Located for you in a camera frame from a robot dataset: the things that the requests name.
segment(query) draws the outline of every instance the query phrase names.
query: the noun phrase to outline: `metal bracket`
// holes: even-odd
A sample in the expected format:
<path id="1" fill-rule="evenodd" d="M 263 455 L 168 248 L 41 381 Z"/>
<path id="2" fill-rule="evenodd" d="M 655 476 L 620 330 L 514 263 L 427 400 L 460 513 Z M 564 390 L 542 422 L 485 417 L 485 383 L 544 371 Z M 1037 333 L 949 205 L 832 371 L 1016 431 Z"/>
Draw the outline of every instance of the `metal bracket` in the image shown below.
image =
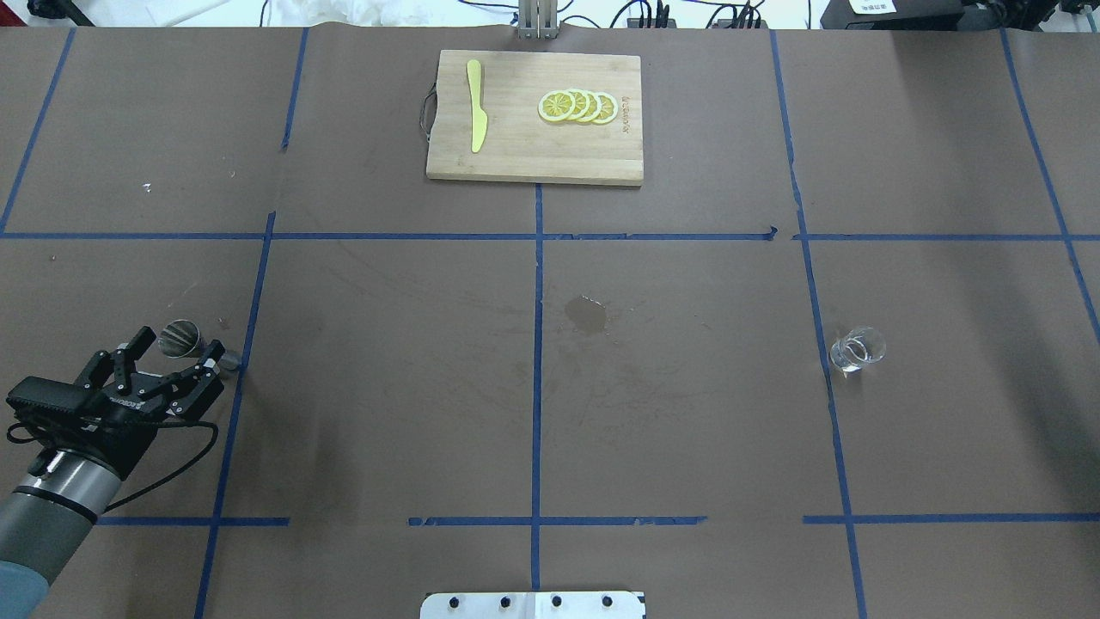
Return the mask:
<path id="1" fill-rule="evenodd" d="M 637 592 L 433 594 L 420 619 L 645 619 L 646 596 Z"/>
<path id="2" fill-rule="evenodd" d="M 520 38 L 558 37 L 558 0 L 519 0 L 517 16 Z"/>

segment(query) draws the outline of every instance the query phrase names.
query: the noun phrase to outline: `cutting board handle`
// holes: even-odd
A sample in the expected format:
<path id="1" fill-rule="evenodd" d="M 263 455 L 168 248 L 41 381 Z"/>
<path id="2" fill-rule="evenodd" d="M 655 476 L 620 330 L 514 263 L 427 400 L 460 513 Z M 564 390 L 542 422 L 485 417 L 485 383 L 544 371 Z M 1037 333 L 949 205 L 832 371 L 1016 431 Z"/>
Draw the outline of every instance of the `cutting board handle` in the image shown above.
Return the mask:
<path id="1" fill-rule="evenodd" d="M 428 93 L 424 96 L 424 100 L 420 101 L 420 131 L 424 132 L 424 139 L 427 142 L 431 142 L 431 128 L 436 124 L 436 118 L 432 115 L 431 124 L 428 124 L 428 99 L 436 99 L 436 109 L 439 109 L 439 97 L 436 95 L 436 82 L 431 82 L 431 88 Z"/>

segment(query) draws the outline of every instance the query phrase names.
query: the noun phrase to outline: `label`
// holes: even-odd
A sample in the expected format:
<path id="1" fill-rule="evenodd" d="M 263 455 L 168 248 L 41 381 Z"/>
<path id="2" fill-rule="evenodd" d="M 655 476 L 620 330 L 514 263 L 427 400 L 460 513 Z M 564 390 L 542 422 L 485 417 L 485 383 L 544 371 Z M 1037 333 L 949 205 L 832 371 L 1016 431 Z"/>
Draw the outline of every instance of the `label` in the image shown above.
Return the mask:
<path id="1" fill-rule="evenodd" d="M 630 97 L 623 97 L 619 101 L 619 119 L 623 121 L 623 132 L 630 132 Z"/>
<path id="2" fill-rule="evenodd" d="M 848 0 L 857 15 L 881 15 L 897 13 L 893 0 Z"/>

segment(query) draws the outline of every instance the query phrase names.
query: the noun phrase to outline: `blue tape line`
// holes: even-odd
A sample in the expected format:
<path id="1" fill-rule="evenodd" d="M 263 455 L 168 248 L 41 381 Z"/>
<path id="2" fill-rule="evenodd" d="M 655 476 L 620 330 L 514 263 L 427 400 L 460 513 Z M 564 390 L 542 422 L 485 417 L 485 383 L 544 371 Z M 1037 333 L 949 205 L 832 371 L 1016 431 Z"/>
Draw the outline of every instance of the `blue tape line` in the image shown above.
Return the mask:
<path id="1" fill-rule="evenodd" d="M 787 92 L 783 89 L 783 69 L 779 62 L 779 41 L 776 31 L 768 31 L 771 36 L 771 56 L 776 69 L 776 89 L 779 96 L 779 111 L 783 120 L 783 139 L 787 142 L 787 158 L 791 170 L 791 190 L 798 205 L 799 233 L 805 236 L 806 215 L 802 207 L 802 191 L 794 174 L 794 140 L 791 134 L 791 120 L 787 109 Z M 817 335 L 817 355 L 825 377 L 825 391 L 828 395 L 828 414 L 833 424 L 833 455 L 836 462 L 836 477 L 840 485 L 840 505 L 847 517 L 851 516 L 851 500 L 848 495 L 848 474 L 844 464 L 844 446 L 840 442 L 840 423 L 836 416 L 836 398 L 833 395 L 833 375 L 828 366 L 828 353 L 825 346 L 825 330 L 822 328 L 821 306 L 817 301 L 817 283 L 814 279 L 813 257 L 810 253 L 810 241 L 802 239 L 802 261 L 806 269 L 806 284 L 810 287 L 810 308 L 814 318 L 814 331 Z M 856 609 L 859 619 L 867 619 L 867 600 L 864 596 L 864 576 L 859 564 L 859 549 L 856 544 L 856 528 L 851 523 L 845 526 L 848 539 L 848 559 L 851 562 L 851 581 L 856 589 Z"/>
<path id="2" fill-rule="evenodd" d="M 257 232 L 0 232 L 3 239 L 50 240 L 260 240 Z"/>
<path id="3" fill-rule="evenodd" d="M 559 232 L 544 234 L 543 237 L 548 241 L 770 241 L 777 232 L 779 228 L 770 225 L 770 231 L 756 233 Z"/>
<path id="4" fill-rule="evenodd" d="M 705 516 L 548 516 L 538 518 L 541 527 L 694 527 Z M 522 516 L 459 516 L 410 518 L 409 527 L 530 527 L 536 519 Z"/>
<path id="5" fill-rule="evenodd" d="M 1058 241 L 1062 234 L 794 234 L 791 240 L 800 241 Z"/>
<path id="6" fill-rule="evenodd" d="M 1012 90 L 1016 95 L 1016 103 L 1020 106 L 1020 115 L 1024 120 L 1024 128 L 1027 130 L 1027 139 L 1031 140 L 1032 150 L 1035 152 L 1035 161 L 1038 162 L 1038 170 L 1043 175 L 1043 184 L 1046 185 L 1046 195 L 1050 198 L 1050 206 L 1054 208 L 1054 217 L 1058 220 L 1058 229 L 1062 230 L 1066 243 L 1066 253 L 1069 254 L 1069 264 L 1074 267 L 1074 276 L 1077 277 L 1077 287 L 1081 290 L 1081 299 L 1085 301 L 1085 311 L 1089 316 L 1089 323 L 1092 324 L 1092 336 L 1100 344 L 1100 321 L 1097 320 L 1096 307 L 1092 306 L 1092 295 L 1089 294 L 1088 285 L 1085 283 L 1085 275 L 1081 273 L 1081 265 L 1077 261 L 1077 251 L 1069 239 L 1069 228 L 1066 225 L 1066 218 L 1062 212 L 1062 205 L 1058 202 L 1058 194 L 1054 190 L 1054 183 L 1050 180 L 1050 173 L 1046 167 L 1046 159 L 1043 157 L 1043 148 L 1038 145 L 1038 137 L 1035 136 L 1035 128 L 1032 126 L 1031 114 L 1027 113 L 1027 103 L 1024 102 L 1024 93 L 1020 88 L 1020 79 L 1016 77 L 1016 65 L 1012 60 L 1012 47 L 1009 45 L 1009 34 L 1001 29 L 1001 46 L 1004 48 L 1004 62 L 1009 67 L 1009 77 L 1012 79 Z"/>
<path id="7" fill-rule="evenodd" d="M 158 516 L 105 516 L 100 527 L 210 527 L 210 518 L 177 518 Z M 289 527 L 289 518 L 222 518 L 219 527 Z"/>
<path id="8" fill-rule="evenodd" d="M 301 41 L 298 43 L 298 66 L 294 69 L 294 86 L 290 87 L 290 103 L 286 107 L 286 126 L 283 129 L 285 151 L 290 145 L 290 129 L 294 126 L 294 108 L 298 104 L 298 87 L 301 85 L 301 65 L 306 60 L 306 42 L 309 41 L 309 29 L 301 29 Z"/>
<path id="9" fill-rule="evenodd" d="M 8 226 L 8 219 L 11 217 L 11 209 L 15 206 L 15 197 L 19 195 L 19 186 L 23 184 L 23 174 L 31 163 L 31 152 L 34 151 L 34 143 L 38 141 L 38 131 L 46 120 L 46 110 L 54 99 L 54 90 L 57 89 L 57 81 L 62 77 L 62 69 L 65 68 L 65 60 L 68 58 L 69 49 L 73 48 L 73 38 L 76 36 L 76 29 L 70 27 L 68 36 L 65 37 L 65 46 L 62 47 L 62 55 L 57 58 L 57 67 L 54 68 L 54 77 L 50 80 L 50 88 L 46 89 L 46 97 L 42 100 L 42 108 L 38 110 L 38 118 L 34 121 L 34 129 L 31 130 L 31 137 L 26 141 L 26 148 L 23 151 L 23 158 L 19 162 L 19 169 L 15 170 L 15 179 L 12 180 L 11 191 L 8 192 L 8 201 L 4 203 L 3 213 L 0 214 L 0 232 Z"/>
<path id="10" fill-rule="evenodd" d="M 252 357 L 252 339 L 256 332 L 256 318 L 260 316 L 260 297 L 264 290 L 264 276 L 267 272 L 267 256 L 272 247 L 272 234 L 275 231 L 275 212 L 267 214 L 267 228 L 264 230 L 264 246 L 260 252 L 260 266 L 256 268 L 256 283 L 252 289 L 252 308 L 249 312 L 249 328 L 244 332 L 244 349 L 241 352 L 241 366 L 237 375 L 237 389 L 233 393 L 233 409 L 229 417 L 229 429 L 226 432 L 226 451 L 221 456 L 221 474 L 218 476 L 218 491 L 213 500 L 213 516 L 210 523 L 210 535 L 207 539 L 206 557 L 202 562 L 202 578 L 199 581 L 198 599 L 195 603 L 195 619 L 201 619 L 206 612 L 207 593 L 210 588 L 210 574 L 213 570 L 215 551 L 218 548 L 218 529 L 222 507 L 226 502 L 226 486 L 229 484 L 229 466 L 233 460 L 233 445 L 237 442 L 237 423 L 241 414 L 241 398 L 244 390 L 244 378 Z"/>
<path id="11" fill-rule="evenodd" d="M 532 241 L 525 233 L 463 232 L 278 232 L 278 240 Z"/>
<path id="12" fill-rule="evenodd" d="M 542 185 L 535 185 L 535 354 L 531 396 L 531 590 L 540 587 L 542 511 Z"/>
<path id="13" fill-rule="evenodd" d="M 544 527 L 695 527 L 705 516 L 552 516 L 541 519 Z"/>
<path id="14" fill-rule="evenodd" d="M 289 518 L 222 518 L 218 527 L 289 527 Z"/>
<path id="15" fill-rule="evenodd" d="M 871 513 L 859 516 L 804 516 L 803 524 L 943 524 L 956 522 L 1100 522 L 1091 513 Z"/>

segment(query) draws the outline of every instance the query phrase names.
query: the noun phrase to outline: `metal plate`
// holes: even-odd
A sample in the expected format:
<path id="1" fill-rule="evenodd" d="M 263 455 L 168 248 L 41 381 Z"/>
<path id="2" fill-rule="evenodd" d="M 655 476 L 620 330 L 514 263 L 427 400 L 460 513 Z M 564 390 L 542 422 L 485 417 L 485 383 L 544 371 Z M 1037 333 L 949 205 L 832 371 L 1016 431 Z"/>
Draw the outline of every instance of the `metal plate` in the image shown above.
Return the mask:
<path id="1" fill-rule="evenodd" d="M 420 619 L 468 617 L 645 619 L 646 596 L 637 592 L 432 594 L 420 605 Z"/>

